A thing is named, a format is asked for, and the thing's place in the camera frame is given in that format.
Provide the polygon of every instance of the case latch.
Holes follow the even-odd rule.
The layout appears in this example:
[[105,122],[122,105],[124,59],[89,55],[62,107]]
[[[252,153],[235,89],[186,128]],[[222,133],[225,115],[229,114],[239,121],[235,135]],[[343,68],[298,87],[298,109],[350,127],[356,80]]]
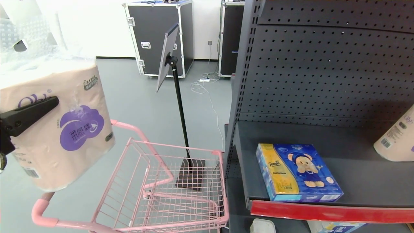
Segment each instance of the case latch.
[[151,48],[151,43],[149,43],[149,42],[141,42],[141,47],[143,49],[150,49]]
[[127,17],[128,25],[135,27],[135,19],[134,17]]
[[139,61],[138,61],[138,65],[139,65],[139,66],[142,66],[142,67],[145,67],[145,62],[144,62],[144,60],[142,60],[142,59],[141,59],[141,60],[139,60]]

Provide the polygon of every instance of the pink shopping cart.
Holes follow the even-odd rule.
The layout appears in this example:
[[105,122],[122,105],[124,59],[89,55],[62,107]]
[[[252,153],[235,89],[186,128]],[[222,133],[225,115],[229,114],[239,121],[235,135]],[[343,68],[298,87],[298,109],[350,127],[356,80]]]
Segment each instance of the pink shopping cart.
[[[135,131],[142,141],[128,140],[91,222],[43,217],[54,195],[45,193],[32,210],[35,224],[90,233],[218,232],[226,225],[229,211],[221,151],[150,143],[139,128],[116,120],[111,123]],[[176,185],[183,157],[171,155],[185,155],[186,150],[192,163],[202,160],[205,164],[198,171],[201,178],[193,184],[196,189]]]

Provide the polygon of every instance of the shopping cart handle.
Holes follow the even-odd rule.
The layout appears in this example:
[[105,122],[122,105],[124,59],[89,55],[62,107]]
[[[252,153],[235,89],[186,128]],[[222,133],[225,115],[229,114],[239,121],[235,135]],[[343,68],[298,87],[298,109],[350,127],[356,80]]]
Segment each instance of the shopping cart handle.
[[111,124],[113,126],[117,126],[119,128],[129,129],[129,130],[135,131],[135,133],[137,133],[138,136],[140,136],[140,138],[143,142],[149,142],[149,140],[147,139],[145,134],[138,127],[136,127],[134,125],[130,125],[130,124],[127,124],[127,123],[122,123],[122,122],[119,122],[119,121],[113,120],[113,119],[111,119]]
[[31,210],[31,219],[34,224],[43,226],[43,227],[55,227],[59,222],[58,218],[46,218],[43,217],[43,212],[49,205],[50,199],[53,197],[54,193],[45,193],[42,195],[42,199],[36,201]]

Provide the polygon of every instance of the shelf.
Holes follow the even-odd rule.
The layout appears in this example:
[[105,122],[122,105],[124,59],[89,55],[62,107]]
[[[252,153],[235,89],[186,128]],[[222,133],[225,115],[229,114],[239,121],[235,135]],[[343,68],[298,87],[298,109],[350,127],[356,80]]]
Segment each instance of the shelf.
[[[414,162],[395,163],[379,156],[372,145],[382,134],[372,129],[238,121],[233,143],[248,208],[252,214],[303,220],[414,222]],[[312,205],[268,202],[255,156],[258,143],[313,144],[344,195],[337,202]],[[306,208],[318,215],[298,212]]]
[[[249,233],[249,228],[255,218],[262,218],[271,220],[277,233],[310,233],[306,221],[282,219],[282,218],[267,218],[250,215],[245,208],[243,195],[243,181],[241,178],[227,179],[227,192],[230,208],[229,228],[230,233]],[[410,233],[406,224],[368,224],[358,228],[354,233]]]
[[276,227],[277,233],[310,233],[306,221],[250,215],[245,206],[243,181],[241,178],[227,179],[227,194],[230,209],[230,233],[249,233],[250,226],[255,218],[271,220]]

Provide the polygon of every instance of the black pole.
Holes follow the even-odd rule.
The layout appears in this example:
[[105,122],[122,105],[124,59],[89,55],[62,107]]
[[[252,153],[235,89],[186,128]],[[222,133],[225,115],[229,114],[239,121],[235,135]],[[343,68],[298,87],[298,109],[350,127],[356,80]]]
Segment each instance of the black pole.
[[[184,143],[185,143],[185,147],[189,147],[188,137],[187,137],[187,128],[185,126],[185,119],[184,119],[183,101],[181,99],[180,83],[178,81],[178,72],[177,72],[177,65],[176,65],[177,61],[178,59],[176,57],[167,56],[167,62],[170,64],[173,70],[174,85],[176,87],[176,94],[177,94],[177,100],[178,100],[178,109],[180,110],[181,126],[183,128],[183,134],[184,134]],[[187,152],[187,158],[189,158],[188,165],[190,167],[193,167],[193,163],[190,159],[191,158],[190,152],[188,149],[186,149],[186,152]]]

